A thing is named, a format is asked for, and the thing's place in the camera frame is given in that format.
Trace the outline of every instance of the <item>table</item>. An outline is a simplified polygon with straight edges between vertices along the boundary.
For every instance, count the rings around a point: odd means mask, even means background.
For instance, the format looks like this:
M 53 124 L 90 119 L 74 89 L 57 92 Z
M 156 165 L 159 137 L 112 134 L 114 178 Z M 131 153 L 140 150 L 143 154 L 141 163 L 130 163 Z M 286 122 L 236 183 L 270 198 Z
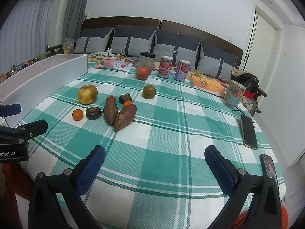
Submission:
M 94 69 L 48 97 L 20 122 L 48 122 L 47 132 L 29 141 L 29 160 L 22 165 L 35 178 L 37 173 L 60 174 L 73 168 L 95 145 L 106 150 L 106 160 L 86 195 L 81 198 L 103 228 L 207 228 L 228 196 L 224 195 L 204 160 L 204 150 L 215 145 L 236 168 L 262 175 L 259 156 L 273 158 L 280 198 L 286 187 L 279 163 L 257 123 L 258 150 L 243 146 L 239 111 L 222 98 L 193 89 L 189 81 L 156 73 L 139 81 L 133 73 Z M 85 84 L 97 86 L 97 100 L 88 106 L 77 100 Z M 147 100 L 141 95 L 146 85 L 157 94 Z M 134 121 L 119 132 L 103 116 L 90 121 L 72 119 L 74 109 L 91 106 L 103 109 L 108 96 L 129 93 L 137 106 Z M 246 115 L 250 116 L 242 104 Z M 64 206 L 63 197 L 59 196 Z M 244 205 L 247 210 L 251 195 Z

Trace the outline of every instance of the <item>cushion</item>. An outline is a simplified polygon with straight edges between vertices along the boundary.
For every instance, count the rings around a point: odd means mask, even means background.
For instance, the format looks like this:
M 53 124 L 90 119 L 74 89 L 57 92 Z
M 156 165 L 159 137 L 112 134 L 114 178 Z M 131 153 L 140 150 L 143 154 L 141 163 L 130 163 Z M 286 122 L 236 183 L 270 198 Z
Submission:
M 161 56 L 173 57 L 173 65 L 178 65 L 179 59 L 189 61 L 189 69 L 194 70 L 199 44 L 199 38 L 156 29 L 153 53 L 158 61 Z
M 197 71 L 223 82 L 230 83 L 232 66 L 227 62 L 235 66 L 236 61 L 237 56 L 209 44 L 202 43 Z
M 74 53 L 104 52 L 113 27 L 83 29 L 77 40 Z
M 154 27 L 116 25 L 111 44 L 112 53 L 140 57 L 140 52 L 150 52 L 154 35 Z

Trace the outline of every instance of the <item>smartphone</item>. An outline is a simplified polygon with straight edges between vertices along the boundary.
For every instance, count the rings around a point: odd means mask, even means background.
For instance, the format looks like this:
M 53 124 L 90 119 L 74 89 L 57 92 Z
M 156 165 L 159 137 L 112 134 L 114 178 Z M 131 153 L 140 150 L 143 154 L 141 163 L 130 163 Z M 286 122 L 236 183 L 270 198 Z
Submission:
M 242 126 L 242 139 L 244 146 L 257 150 L 253 120 L 246 115 L 240 114 L 240 124 Z
M 275 178 L 276 185 L 278 187 L 278 191 L 279 191 L 278 178 L 276 176 L 275 167 L 274 167 L 272 157 L 270 157 L 266 154 L 261 154 L 260 155 L 260 162 L 262 163 L 262 168 L 263 168 L 263 173 L 264 174 L 266 174 L 268 171 L 273 174 L 273 176 Z

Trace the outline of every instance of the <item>orange book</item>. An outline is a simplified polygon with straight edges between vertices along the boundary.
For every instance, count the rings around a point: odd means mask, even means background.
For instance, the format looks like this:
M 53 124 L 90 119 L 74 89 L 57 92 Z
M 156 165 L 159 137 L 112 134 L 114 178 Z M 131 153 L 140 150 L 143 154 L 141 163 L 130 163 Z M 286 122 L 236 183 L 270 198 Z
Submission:
M 222 85 L 217 81 L 206 78 L 200 78 L 192 75 L 190 78 L 190 82 L 194 89 L 199 89 L 219 97 L 225 96 Z

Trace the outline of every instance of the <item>small orange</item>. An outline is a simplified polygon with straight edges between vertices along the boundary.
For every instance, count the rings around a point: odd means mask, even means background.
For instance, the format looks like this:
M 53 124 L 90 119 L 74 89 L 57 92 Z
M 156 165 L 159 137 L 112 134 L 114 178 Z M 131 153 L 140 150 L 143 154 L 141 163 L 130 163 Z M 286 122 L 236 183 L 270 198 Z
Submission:
M 106 103 L 109 102 L 109 101 L 114 101 L 114 102 L 116 102 L 116 99 L 115 99 L 114 96 L 108 96 L 108 97 L 106 98 Z
M 126 101 L 123 103 L 123 107 L 126 107 L 127 105 L 133 104 L 133 102 L 131 101 Z
M 72 117 L 75 121 L 80 121 L 83 118 L 83 110 L 76 109 L 72 113 Z

